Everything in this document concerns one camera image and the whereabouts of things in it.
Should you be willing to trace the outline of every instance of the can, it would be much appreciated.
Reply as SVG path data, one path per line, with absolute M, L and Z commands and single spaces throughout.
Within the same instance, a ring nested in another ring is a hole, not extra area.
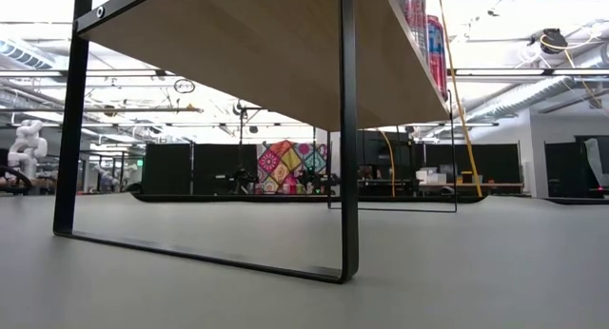
M 403 0 L 403 3 L 405 4 L 404 15 L 406 23 L 410 27 L 417 46 L 419 46 L 423 60 L 427 62 L 428 33 L 425 0 Z
M 446 52 L 444 51 L 444 28 L 437 16 L 427 16 L 429 30 L 429 70 L 436 87 L 444 100 L 448 98 L 446 85 Z

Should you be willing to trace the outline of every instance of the duct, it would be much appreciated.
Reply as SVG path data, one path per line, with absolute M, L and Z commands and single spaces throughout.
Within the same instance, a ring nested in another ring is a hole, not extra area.
M 0 39 L 0 55 L 33 69 L 49 69 L 55 65 L 52 57 L 21 40 Z
M 27 94 L 28 98 L 32 98 L 32 99 L 38 101 L 41 104 L 51 103 L 51 104 L 54 104 L 54 105 L 58 105 L 61 108 L 64 107 L 64 103 L 61 100 L 58 100 L 58 99 L 56 99 L 54 97 L 50 97 L 50 96 L 45 95 L 45 94 L 40 93 L 40 92 L 36 92 L 36 91 L 34 91 L 32 89 L 29 89 L 27 87 L 19 86 L 19 85 L 13 83 L 13 82 L 9 82 L 7 80 L 0 79 L 0 85 L 5 86 L 5 87 L 9 87 L 9 88 L 14 89 L 14 90 L 21 91 L 21 92 Z
M 0 87 L 0 106 L 9 108 L 22 107 L 27 109 L 36 108 L 36 104 L 33 104 L 29 99 L 25 98 L 23 94 L 10 88 Z
M 17 86 L 11 82 L 0 79 L 0 106 L 7 108 L 23 108 L 31 109 L 32 111 L 49 109 L 48 106 L 43 105 L 51 103 L 53 106 L 61 106 L 59 111 L 63 110 L 64 103 L 58 99 L 50 97 L 48 95 L 29 90 L 26 87 Z M 101 123 L 96 117 L 85 114 L 85 117 L 95 123 Z M 99 128 L 97 134 L 116 134 L 115 129 L 111 128 Z M 141 140 L 147 140 L 151 138 L 147 132 L 139 131 L 134 133 L 134 136 Z
M 577 68 L 609 68 L 609 43 L 592 48 L 574 59 Z M 558 68 L 571 68 L 569 63 L 560 65 Z M 466 116 L 466 121 L 476 121 L 483 117 L 501 117 L 502 115 L 515 113 L 519 110 L 528 108 L 541 101 L 545 101 L 554 96 L 574 88 L 578 82 L 570 76 L 557 76 L 545 79 L 530 85 L 520 85 L 492 98 L 485 105 L 470 111 Z M 428 133 L 426 137 L 435 136 L 445 128 L 438 128 Z

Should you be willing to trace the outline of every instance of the white wall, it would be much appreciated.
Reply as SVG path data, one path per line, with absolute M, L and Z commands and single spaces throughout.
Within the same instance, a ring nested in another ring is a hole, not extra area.
M 547 197 L 547 170 L 545 143 L 573 143 L 580 135 L 609 135 L 609 115 L 597 109 L 580 113 L 563 112 L 556 115 L 531 116 L 531 128 L 535 155 L 535 178 L 540 183 L 537 197 Z
M 497 122 L 499 126 L 472 129 L 470 132 L 472 144 L 519 144 L 524 192 L 530 192 L 535 197 L 537 181 L 529 109 L 518 112 L 515 118 L 499 119 Z
M 519 112 L 514 119 L 500 119 L 499 126 L 479 127 L 470 132 L 472 144 L 517 144 L 525 191 L 548 197 L 545 144 L 573 143 L 579 135 L 609 135 L 609 114 L 590 109 L 587 103 L 550 114 L 535 108 Z

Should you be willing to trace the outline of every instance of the black metal frame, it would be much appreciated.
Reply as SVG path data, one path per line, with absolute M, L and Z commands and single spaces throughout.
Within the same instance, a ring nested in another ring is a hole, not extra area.
M 453 160 L 453 202 L 452 204 L 454 205 L 453 209 L 402 209 L 402 208 L 378 208 L 378 207 L 358 207 L 358 210 L 373 210 L 373 211 L 404 211 L 404 212 L 427 212 L 427 213 L 447 213 L 447 214 L 454 214 L 457 212 L 458 209 L 458 195 L 457 195 L 457 162 L 456 162 L 456 158 L 455 158 L 455 126 L 454 126 L 454 120 L 453 120 L 453 98 L 452 98 L 452 94 L 450 93 L 450 90 L 448 90 L 449 92 L 449 105 L 450 105 L 450 139 L 451 139 L 451 146 L 452 146 L 452 160 Z M 327 175 L 328 175 L 328 179 L 327 179 L 327 185 L 326 187 L 329 189 L 331 186 L 331 181 L 329 176 L 332 174 L 332 152 L 331 152 L 331 142 L 330 142 L 330 133 L 327 133 L 327 145 L 328 145 L 328 150 L 329 150 L 329 154 L 328 154 L 328 159 L 327 159 Z M 340 207 L 333 207 L 332 206 L 332 195 L 331 192 L 327 193 L 327 208 L 328 209 L 334 209 L 334 210 L 339 210 L 341 209 Z
M 355 136 L 357 130 L 354 0 L 339 0 L 338 5 L 340 19 L 338 31 L 340 38 L 341 172 L 343 175 L 341 186 L 343 192 L 341 197 L 342 268 L 340 270 L 319 267 L 280 268 L 250 261 L 245 257 L 208 255 L 205 252 L 195 252 L 184 247 L 109 238 L 73 230 L 78 156 L 88 64 L 88 41 L 81 38 L 79 34 L 99 26 L 113 16 L 137 7 L 143 2 L 146 2 L 146 0 L 110 0 L 97 10 L 91 10 L 92 0 L 74 1 L 66 110 L 59 163 L 61 178 L 58 179 L 53 221 L 55 235 L 289 277 L 332 283 L 349 281 L 359 268 L 357 162 L 348 159 L 356 155 Z

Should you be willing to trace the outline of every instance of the yellow cable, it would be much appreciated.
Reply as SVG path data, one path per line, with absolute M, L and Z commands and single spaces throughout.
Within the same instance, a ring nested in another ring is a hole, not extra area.
M 476 191 L 478 197 L 482 197 L 482 190 L 480 189 L 480 180 L 478 178 L 478 169 L 476 168 L 476 162 L 474 161 L 474 152 L 472 150 L 472 143 L 469 140 L 469 133 L 467 132 L 467 126 L 465 125 L 465 116 L 463 115 L 463 108 L 461 107 L 461 99 L 459 98 L 459 92 L 457 92 L 457 79 L 455 78 L 455 69 L 453 67 L 453 54 L 450 51 L 450 40 L 448 40 L 448 26 L 446 25 L 446 19 L 444 18 L 444 5 L 440 0 L 440 13 L 442 15 L 442 24 L 444 25 L 444 38 L 446 38 L 446 49 L 448 50 L 448 63 L 450 64 L 450 74 L 453 78 L 453 88 L 455 89 L 455 99 L 457 100 L 457 108 L 459 109 L 459 117 L 461 118 L 461 124 L 463 127 L 463 135 L 465 136 L 465 143 L 467 144 L 467 153 L 469 154 L 469 162 L 472 165 L 472 172 L 474 172 L 474 183 L 476 184 Z
M 546 45 L 549 48 L 553 48 L 553 49 L 565 49 L 565 50 L 567 50 L 567 49 L 573 49 L 573 48 L 581 48 L 582 46 L 590 44 L 590 42 L 595 39 L 594 35 L 590 35 L 590 38 L 588 38 L 588 40 L 586 40 L 585 42 L 583 42 L 583 43 L 581 43 L 579 45 L 575 45 L 575 46 L 572 46 L 572 47 L 558 47 L 558 46 L 550 45 L 550 44 L 544 42 L 543 38 L 545 38 L 545 37 L 547 37 L 547 35 L 543 34 L 541 36 L 541 38 L 540 38 L 540 41 L 541 41 L 542 44 Z
M 381 132 L 381 134 L 383 135 L 384 140 L 387 142 L 387 146 L 389 147 L 389 157 L 391 158 L 391 197 L 396 197 L 396 166 L 393 165 L 393 149 L 391 148 L 391 143 L 389 142 L 389 139 L 387 139 L 387 136 L 384 135 L 383 132 Z
M 575 67 L 575 62 L 573 62 L 573 58 L 571 58 L 571 54 L 569 54 L 569 51 L 565 50 L 564 54 L 567 56 L 567 60 L 569 61 L 569 64 L 571 64 L 571 68 L 576 68 Z M 588 91 L 588 93 L 590 94 L 590 97 L 592 97 L 597 102 L 597 104 L 600 106 L 600 108 L 602 110 L 604 110 L 607 114 L 609 114 L 609 110 L 607 110 L 607 108 L 602 106 L 602 102 L 597 98 L 597 96 L 590 89 L 590 87 L 588 87 L 588 85 L 584 81 L 581 81 L 581 83 L 583 84 L 583 87 L 585 87 L 586 90 Z

